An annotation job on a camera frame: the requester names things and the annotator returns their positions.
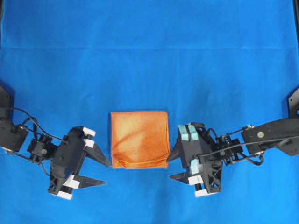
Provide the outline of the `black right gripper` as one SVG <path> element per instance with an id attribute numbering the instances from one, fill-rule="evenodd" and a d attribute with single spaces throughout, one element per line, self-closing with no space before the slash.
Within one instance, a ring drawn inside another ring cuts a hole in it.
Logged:
<path id="1" fill-rule="evenodd" d="M 179 125 L 177 142 L 166 159 L 168 163 L 180 159 L 185 172 L 169 177 L 194 186 L 195 197 L 221 192 L 222 160 L 214 152 L 217 142 L 211 131 L 202 123 Z"/>

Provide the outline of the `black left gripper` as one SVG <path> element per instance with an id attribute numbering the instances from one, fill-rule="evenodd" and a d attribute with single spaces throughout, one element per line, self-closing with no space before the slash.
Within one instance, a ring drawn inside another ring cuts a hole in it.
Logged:
<path id="1" fill-rule="evenodd" d="M 94 130 L 79 126 L 72 128 L 64 136 L 50 163 L 50 194 L 71 200 L 74 189 L 107 183 L 79 175 L 85 156 L 106 167 L 112 166 L 100 147 L 92 140 L 95 134 Z"/>

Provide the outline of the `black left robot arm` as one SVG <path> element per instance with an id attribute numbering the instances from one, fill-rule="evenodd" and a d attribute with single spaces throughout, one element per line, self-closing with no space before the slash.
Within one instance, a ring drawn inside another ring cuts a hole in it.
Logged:
<path id="1" fill-rule="evenodd" d="M 55 136 L 42 130 L 36 118 L 26 113 L 27 118 L 20 124 L 12 122 L 14 102 L 10 92 L 0 87 L 0 146 L 8 154 L 42 165 L 50 161 L 48 193 L 71 200 L 74 189 L 82 189 L 106 184 L 105 181 L 81 176 L 80 170 L 86 157 L 111 167 L 100 147 L 93 141 L 96 132 L 84 126 L 73 127 L 54 145 Z"/>

